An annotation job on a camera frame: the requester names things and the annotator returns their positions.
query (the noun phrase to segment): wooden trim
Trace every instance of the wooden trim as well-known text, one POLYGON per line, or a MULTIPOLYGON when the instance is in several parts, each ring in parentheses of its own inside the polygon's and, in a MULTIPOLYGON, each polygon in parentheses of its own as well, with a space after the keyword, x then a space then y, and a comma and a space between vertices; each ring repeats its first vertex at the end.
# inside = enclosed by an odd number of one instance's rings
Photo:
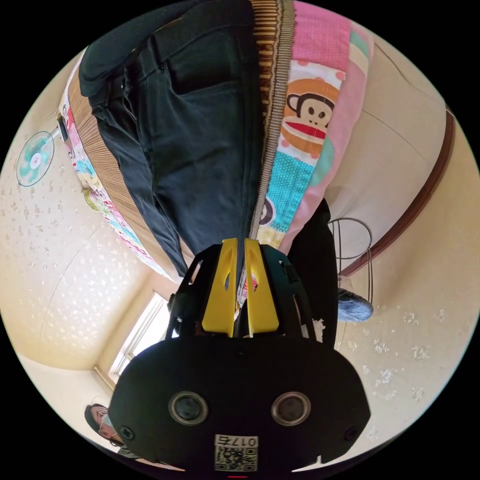
MULTIPOLYGON (((387 247, 389 247, 417 218, 419 213, 424 209, 425 205, 429 202, 432 194, 437 188, 440 180, 442 179, 447 165, 449 164, 450 157, 452 155, 452 149, 455 140, 455 119, 446 105, 446 123, 445 134, 443 136, 443 143, 441 145, 440 153, 433 166, 433 169, 428 176, 425 185, 420 189, 418 195, 413 202, 406 209, 405 213, 398 219, 398 221, 392 226, 392 228, 371 248, 371 258, 374 259, 377 255, 382 253, 387 247)), ((340 275, 348 277, 361 269, 369 261, 368 254, 364 253, 360 258, 355 260, 349 266, 345 267, 340 275)))
POLYGON ((94 366, 93 367, 93 370, 95 370, 95 373, 101 378, 101 380, 106 384, 108 385, 108 387, 111 389, 111 390, 115 390, 115 383, 114 381, 109 378, 108 375, 105 375, 105 373, 98 367, 98 366, 94 366))

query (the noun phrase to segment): qr code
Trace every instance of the qr code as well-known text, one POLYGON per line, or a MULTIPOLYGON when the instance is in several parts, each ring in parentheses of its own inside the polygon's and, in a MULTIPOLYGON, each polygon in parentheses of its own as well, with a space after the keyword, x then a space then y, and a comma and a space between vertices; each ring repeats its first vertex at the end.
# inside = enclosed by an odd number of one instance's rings
POLYGON ((256 472, 258 446, 257 436, 215 435, 215 470, 256 472))

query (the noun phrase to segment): yellow bracket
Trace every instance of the yellow bracket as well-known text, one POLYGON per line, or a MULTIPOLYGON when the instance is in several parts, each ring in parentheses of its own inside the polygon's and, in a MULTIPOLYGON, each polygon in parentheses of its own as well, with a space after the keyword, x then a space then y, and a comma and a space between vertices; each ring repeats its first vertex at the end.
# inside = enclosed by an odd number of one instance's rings
POLYGON ((276 332, 279 328, 279 318, 265 271, 260 244, 257 240, 245 239, 245 269, 250 336, 276 332), (255 291, 252 274, 255 275, 257 282, 255 291))
POLYGON ((237 306, 237 254, 238 241, 229 238, 222 242, 215 277, 206 304, 201 326, 206 332, 234 334, 235 308, 237 306), (228 289, 225 283, 228 278, 228 289))

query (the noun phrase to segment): screw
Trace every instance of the screw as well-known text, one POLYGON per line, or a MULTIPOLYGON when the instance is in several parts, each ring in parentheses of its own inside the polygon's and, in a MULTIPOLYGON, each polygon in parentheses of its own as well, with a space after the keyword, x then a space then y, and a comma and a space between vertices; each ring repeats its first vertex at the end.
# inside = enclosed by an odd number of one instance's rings
POLYGON ((345 435, 343 438, 347 442, 350 442, 358 435, 358 433, 359 433, 359 429, 356 426, 352 426, 345 432, 345 435))
POLYGON ((131 428, 127 426, 123 426, 120 429, 120 434, 122 435, 122 437, 125 437, 127 440, 133 440, 135 438, 134 432, 132 431, 131 428))
POLYGON ((247 349, 243 348, 242 346, 237 350, 236 354, 241 358, 241 359, 246 359, 247 358, 247 349))

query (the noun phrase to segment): sneaker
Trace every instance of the sneaker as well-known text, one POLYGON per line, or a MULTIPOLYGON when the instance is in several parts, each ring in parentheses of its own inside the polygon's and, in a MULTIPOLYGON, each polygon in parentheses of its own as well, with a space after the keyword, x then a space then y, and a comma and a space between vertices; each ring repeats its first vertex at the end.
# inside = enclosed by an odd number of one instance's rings
POLYGON ((365 322, 374 312, 374 306, 360 295, 344 288, 338 289, 338 320, 365 322))

